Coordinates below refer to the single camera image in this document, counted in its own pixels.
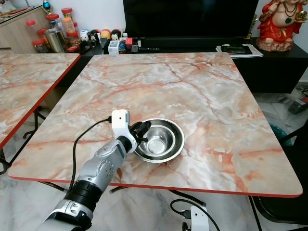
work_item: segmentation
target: gold necklace on statue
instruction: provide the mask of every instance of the gold necklace on statue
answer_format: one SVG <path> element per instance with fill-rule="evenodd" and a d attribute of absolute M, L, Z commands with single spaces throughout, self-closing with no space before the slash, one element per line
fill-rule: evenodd
<path fill-rule="evenodd" d="M 285 20 L 285 23 L 290 23 L 292 22 L 292 17 L 294 16 L 294 14 L 296 13 L 296 10 L 297 10 L 297 3 L 295 4 L 295 7 L 293 10 L 289 11 L 287 5 L 285 4 L 285 2 L 283 3 L 283 6 L 284 6 L 284 9 L 285 9 L 285 14 L 288 16 L 288 18 Z"/>

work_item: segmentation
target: white wall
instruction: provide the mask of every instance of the white wall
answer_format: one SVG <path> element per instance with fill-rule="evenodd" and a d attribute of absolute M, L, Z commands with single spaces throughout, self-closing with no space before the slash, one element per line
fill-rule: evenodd
<path fill-rule="evenodd" d="M 15 7 L 26 7 L 24 0 L 10 0 Z M 42 5 L 43 0 L 28 0 L 30 6 Z M 63 17 L 62 8 L 73 8 L 79 29 L 120 29 L 126 27 L 122 0 L 49 0 L 53 12 Z"/>
<path fill-rule="evenodd" d="M 25 7 L 24 0 L 10 0 L 16 7 Z M 28 0 L 31 6 L 39 6 L 43 0 Z M 123 0 L 49 0 L 54 8 L 54 12 L 62 15 L 61 9 L 65 7 L 73 8 L 74 20 L 78 22 L 79 29 L 110 29 L 115 28 L 123 30 L 126 26 L 123 8 Z M 262 8 L 270 0 L 259 0 L 256 9 L 256 15 L 260 17 Z M 258 22 L 253 28 L 253 37 L 259 36 L 257 27 Z M 295 35 L 295 43 L 303 50 L 308 52 L 308 22 L 302 25 L 299 35 Z M 308 69 L 303 75 L 301 81 L 308 81 Z"/>

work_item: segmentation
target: television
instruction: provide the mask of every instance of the television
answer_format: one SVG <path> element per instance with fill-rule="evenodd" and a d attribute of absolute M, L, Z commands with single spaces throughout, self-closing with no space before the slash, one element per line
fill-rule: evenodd
<path fill-rule="evenodd" d="M 129 37 L 246 37 L 258 0 L 123 0 Z"/>

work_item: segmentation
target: red statue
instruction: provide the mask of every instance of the red statue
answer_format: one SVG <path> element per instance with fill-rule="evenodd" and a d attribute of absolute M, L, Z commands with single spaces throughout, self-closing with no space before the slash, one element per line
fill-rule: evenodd
<path fill-rule="evenodd" d="M 272 0 L 263 7 L 257 46 L 265 51 L 288 51 L 293 46 L 293 32 L 299 33 L 307 20 L 303 5 L 308 0 Z"/>

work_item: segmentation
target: red table edge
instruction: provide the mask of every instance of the red table edge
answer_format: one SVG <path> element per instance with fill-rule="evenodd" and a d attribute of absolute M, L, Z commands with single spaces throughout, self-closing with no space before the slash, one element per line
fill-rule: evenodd
<path fill-rule="evenodd" d="M 42 181 L 42 182 L 57 182 L 57 183 L 70 183 L 70 180 L 51 180 L 51 179 L 35 179 L 35 178 L 23 178 L 10 176 L 10 169 L 8 176 L 16 180 L 30 180 L 30 181 Z M 229 195 L 243 195 L 243 196 L 263 196 L 263 197 L 280 197 L 280 198 L 296 198 L 303 194 L 303 187 L 301 194 L 297 195 L 286 195 L 286 194 L 268 194 L 268 193 L 249 193 L 249 192 L 232 192 L 232 191 L 221 191 L 221 190 L 209 190 L 209 189 L 190 189 L 190 188 L 175 188 L 166 186 L 153 186 L 153 185 L 139 185 L 139 184 L 122 184 L 122 183 L 110 183 L 109 186 L 122 186 L 122 187 L 133 187 L 133 188 L 146 188 L 146 189 L 164 189 L 164 190 L 179 190 L 179 191 L 190 191 L 190 192 L 202 192 L 202 193 L 219 193 Z"/>
<path fill-rule="evenodd" d="M 31 113 L 43 102 L 43 100 L 49 95 L 49 93 L 55 88 L 55 86 L 61 81 L 61 79 L 67 74 L 67 72 L 75 65 L 80 59 L 80 55 L 69 65 L 69 67 L 62 73 L 62 75 L 53 83 L 53 85 L 43 94 L 43 96 L 34 104 L 34 106 L 24 115 L 24 117 L 18 122 L 18 124 L 10 131 L 10 133 L 0 143 L 0 149 L 10 140 L 15 132 L 23 125 L 23 123 L 29 118 Z"/>

